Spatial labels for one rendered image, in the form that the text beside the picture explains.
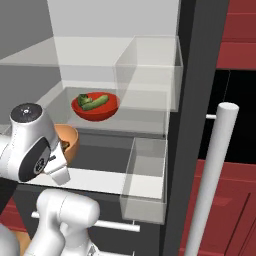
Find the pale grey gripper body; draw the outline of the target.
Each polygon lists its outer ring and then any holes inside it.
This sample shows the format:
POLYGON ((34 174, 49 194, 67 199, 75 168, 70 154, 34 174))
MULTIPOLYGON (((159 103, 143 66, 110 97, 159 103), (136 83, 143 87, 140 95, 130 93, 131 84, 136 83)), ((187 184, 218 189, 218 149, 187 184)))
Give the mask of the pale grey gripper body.
POLYGON ((44 173, 49 175, 57 185, 63 185, 70 180, 67 162, 64 157, 52 156, 44 168, 44 173))

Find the orange bowl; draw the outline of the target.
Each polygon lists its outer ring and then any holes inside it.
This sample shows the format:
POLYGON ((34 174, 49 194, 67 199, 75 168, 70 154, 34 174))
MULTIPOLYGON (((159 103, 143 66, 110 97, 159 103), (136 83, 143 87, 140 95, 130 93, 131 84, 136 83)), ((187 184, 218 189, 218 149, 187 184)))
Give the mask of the orange bowl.
POLYGON ((78 131, 68 124, 56 124, 55 130, 60 139, 60 142, 66 141, 70 143, 70 146, 65 151, 62 150, 67 160, 67 163, 70 164, 72 160, 75 158, 79 148, 78 131))

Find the white fridge shelf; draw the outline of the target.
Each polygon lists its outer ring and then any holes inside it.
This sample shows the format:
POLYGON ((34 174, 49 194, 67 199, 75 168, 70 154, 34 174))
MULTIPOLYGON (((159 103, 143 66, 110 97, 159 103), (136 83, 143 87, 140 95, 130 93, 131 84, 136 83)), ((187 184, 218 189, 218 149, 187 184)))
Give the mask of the white fridge shelf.
POLYGON ((125 174, 118 172, 70 168, 69 174, 70 180, 61 186, 57 185, 49 175, 45 174, 37 176, 29 181, 29 184, 120 194, 125 181, 125 174))

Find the red bowl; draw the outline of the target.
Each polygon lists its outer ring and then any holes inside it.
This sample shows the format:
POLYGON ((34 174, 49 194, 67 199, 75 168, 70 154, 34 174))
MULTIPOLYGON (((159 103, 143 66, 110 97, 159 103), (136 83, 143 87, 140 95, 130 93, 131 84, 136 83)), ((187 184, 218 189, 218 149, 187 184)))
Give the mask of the red bowl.
POLYGON ((74 98, 71 103, 72 109, 82 119, 93 122, 103 121, 113 116, 119 108, 120 99, 115 94, 90 92, 87 96, 92 100, 97 100, 101 96, 107 96, 108 100, 92 110, 83 110, 79 105, 78 97, 74 98))

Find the green broccoli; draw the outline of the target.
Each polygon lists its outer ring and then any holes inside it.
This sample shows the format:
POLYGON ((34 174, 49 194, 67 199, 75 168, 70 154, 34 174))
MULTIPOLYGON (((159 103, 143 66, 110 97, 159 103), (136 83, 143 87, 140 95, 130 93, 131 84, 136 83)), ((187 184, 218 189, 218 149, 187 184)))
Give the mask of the green broccoli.
POLYGON ((87 94, 80 94, 77 98, 78 105, 82 107, 85 104, 91 103, 92 99, 88 97, 87 94))

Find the green cucumber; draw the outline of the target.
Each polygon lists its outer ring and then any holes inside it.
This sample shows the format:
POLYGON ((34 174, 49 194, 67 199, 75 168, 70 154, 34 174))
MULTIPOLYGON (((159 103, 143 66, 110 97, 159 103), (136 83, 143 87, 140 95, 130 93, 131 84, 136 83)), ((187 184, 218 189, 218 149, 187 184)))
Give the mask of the green cucumber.
POLYGON ((90 103, 86 103, 82 106, 84 111, 95 109, 101 105, 104 105, 109 100, 107 95, 102 95, 90 103))

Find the clear glass fridge shelf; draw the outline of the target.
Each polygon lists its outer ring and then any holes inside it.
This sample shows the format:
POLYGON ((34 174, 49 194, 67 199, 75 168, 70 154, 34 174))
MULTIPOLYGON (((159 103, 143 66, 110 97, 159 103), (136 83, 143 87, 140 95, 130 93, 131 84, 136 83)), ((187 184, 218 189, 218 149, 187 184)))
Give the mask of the clear glass fridge shelf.
POLYGON ((107 120, 84 120, 72 110, 71 102, 85 92, 84 88, 55 86, 37 103, 47 110, 54 123, 70 124, 86 132, 161 138, 168 131, 165 110, 132 109, 124 104, 107 120))

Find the dark fridge drawer front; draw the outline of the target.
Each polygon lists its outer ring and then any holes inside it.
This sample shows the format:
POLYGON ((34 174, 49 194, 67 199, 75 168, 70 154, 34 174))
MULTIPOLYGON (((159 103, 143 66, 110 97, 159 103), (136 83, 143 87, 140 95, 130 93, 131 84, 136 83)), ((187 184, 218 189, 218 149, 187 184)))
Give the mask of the dark fridge drawer front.
MULTIPOLYGON (((30 238, 34 237, 38 220, 31 217, 36 210, 36 201, 46 186, 19 184, 13 198, 30 238)), ((69 189, 69 192, 86 195, 100 205, 100 219, 105 221, 131 224, 122 219, 119 196, 69 189)), ((134 256, 159 256, 160 226, 137 222, 139 232, 115 230, 101 227, 89 229, 89 235, 96 246, 106 252, 134 256)))

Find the grey opaque fridge shelf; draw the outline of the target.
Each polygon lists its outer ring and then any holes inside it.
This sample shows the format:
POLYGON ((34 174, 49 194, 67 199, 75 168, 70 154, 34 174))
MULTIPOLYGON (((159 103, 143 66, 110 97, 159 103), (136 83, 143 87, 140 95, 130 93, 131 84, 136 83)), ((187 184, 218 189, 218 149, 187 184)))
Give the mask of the grey opaque fridge shelf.
POLYGON ((131 38, 51 37, 0 60, 0 65, 112 66, 131 38))

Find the dark grey fridge door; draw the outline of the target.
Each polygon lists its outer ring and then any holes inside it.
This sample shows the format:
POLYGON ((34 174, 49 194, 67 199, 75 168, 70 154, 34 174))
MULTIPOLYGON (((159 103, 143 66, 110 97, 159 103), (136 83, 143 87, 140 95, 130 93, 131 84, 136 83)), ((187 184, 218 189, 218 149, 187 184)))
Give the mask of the dark grey fridge door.
POLYGON ((167 212, 159 256, 178 256, 229 0, 181 0, 179 111, 170 115, 167 212))

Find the small clear door bin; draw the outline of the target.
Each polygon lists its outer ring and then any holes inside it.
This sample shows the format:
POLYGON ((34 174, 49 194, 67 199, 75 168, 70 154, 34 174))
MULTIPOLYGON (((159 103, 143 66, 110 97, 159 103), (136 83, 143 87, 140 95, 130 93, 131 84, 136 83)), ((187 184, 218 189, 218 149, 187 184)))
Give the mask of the small clear door bin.
POLYGON ((165 139, 133 140, 119 197, 124 219, 152 224, 165 222, 167 153, 165 139))

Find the large clear door bin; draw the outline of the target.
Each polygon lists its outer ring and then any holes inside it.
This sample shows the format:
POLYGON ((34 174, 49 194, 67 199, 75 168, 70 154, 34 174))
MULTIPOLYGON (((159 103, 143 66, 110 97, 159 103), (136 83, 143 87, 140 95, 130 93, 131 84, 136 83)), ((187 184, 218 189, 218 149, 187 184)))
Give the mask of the large clear door bin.
POLYGON ((113 69, 127 106, 178 111, 183 60, 177 36, 134 36, 113 69))

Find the red kitchen cupboards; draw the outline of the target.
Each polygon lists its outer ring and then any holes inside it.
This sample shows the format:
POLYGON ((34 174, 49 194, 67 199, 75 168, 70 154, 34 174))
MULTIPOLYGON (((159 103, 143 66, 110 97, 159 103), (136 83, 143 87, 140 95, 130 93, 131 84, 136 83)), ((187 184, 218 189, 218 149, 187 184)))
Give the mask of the red kitchen cupboards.
MULTIPOLYGON (((256 0, 229 0, 217 70, 256 71, 256 0)), ((256 164, 225 160, 198 256, 256 256, 256 164)))

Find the black oven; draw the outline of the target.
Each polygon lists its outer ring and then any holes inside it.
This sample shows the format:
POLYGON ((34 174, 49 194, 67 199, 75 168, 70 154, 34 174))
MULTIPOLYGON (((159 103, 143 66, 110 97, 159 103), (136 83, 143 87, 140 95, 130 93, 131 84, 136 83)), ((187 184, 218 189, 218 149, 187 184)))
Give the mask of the black oven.
POLYGON ((239 106, 226 161, 256 164, 256 71, 217 70, 207 112, 221 102, 239 106))

